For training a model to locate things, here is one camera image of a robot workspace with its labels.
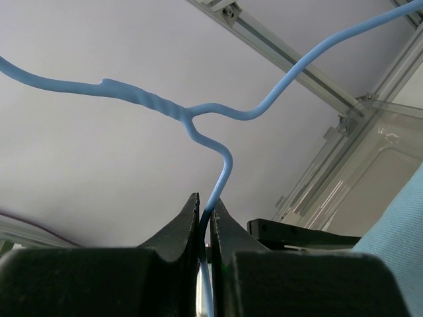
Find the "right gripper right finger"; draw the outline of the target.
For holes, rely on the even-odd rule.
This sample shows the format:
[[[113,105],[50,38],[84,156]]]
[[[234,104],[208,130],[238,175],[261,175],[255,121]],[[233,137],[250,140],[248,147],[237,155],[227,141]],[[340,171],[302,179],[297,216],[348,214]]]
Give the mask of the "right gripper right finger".
[[[218,201],[211,216],[216,316],[409,316],[393,274],[351,252],[271,251]]]

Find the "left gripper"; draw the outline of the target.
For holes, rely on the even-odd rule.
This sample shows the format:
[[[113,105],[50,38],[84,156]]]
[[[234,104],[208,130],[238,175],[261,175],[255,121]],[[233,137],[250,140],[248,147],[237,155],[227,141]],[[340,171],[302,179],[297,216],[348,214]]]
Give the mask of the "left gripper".
[[[360,237],[333,234],[265,219],[247,223],[249,234],[271,251],[335,252],[351,250]]]

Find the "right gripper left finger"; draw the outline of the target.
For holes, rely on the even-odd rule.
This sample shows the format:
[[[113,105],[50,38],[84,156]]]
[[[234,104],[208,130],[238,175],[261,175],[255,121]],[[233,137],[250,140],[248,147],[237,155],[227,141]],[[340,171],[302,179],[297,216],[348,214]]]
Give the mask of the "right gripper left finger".
[[[2,316],[193,316],[199,195],[133,248],[27,248],[1,258]]]

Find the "light blue trousers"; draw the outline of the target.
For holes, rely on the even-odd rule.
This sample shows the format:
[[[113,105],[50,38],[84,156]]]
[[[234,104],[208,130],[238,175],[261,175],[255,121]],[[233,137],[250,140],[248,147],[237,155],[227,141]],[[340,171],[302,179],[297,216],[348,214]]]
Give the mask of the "light blue trousers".
[[[422,315],[422,167],[352,248],[390,269],[411,316]]]

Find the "light blue wire hanger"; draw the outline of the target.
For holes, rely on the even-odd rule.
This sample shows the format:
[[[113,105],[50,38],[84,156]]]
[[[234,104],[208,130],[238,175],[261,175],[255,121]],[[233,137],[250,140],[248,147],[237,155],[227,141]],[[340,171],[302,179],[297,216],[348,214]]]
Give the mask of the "light blue wire hanger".
[[[200,269],[203,276],[203,286],[206,291],[206,310],[208,316],[214,316],[212,286],[210,283],[210,274],[206,260],[205,234],[212,215],[212,211],[217,205],[218,199],[231,175],[233,168],[233,157],[230,150],[223,144],[202,135],[195,127],[193,119],[196,116],[204,114],[219,114],[233,120],[249,121],[263,115],[265,111],[273,105],[278,97],[287,89],[287,87],[297,78],[297,76],[305,70],[314,60],[325,53],[331,47],[354,36],[363,34],[369,30],[377,28],[383,24],[391,22],[399,17],[403,17],[413,11],[422,8],[421,1],[411,1],[400,7],[392,9],[386,13],[370,18],[364,22],[346,28],[337,32],[321,43],[317,44],[312,50],[307,52],[293,67],[286,72],[275,87],[268,93],[263,101],[254,109],[249,111],[240,111],[218,103],[206,103],[197,106],[185,108],[170,100],[166,100],[147,92],[141,88],[115,81],[112,79],[103,79],[99,84],[80,83],[73,81],[62,81],[57,79],[49,79],[29,73],[6,59],[1,60],[1,72],[6,76],[30,87],[39,88],[51,92],[80,94],[87,96],[115,98],[144,106],[151,110],[160,112],[178,122],[180,122],[190,138],[198,144],[205,146],[217,153],[223,158],[223,169],[216,182],[213,191],[206,203],[204,212],[200,219],[200,242],[199,242],[199,259]]]

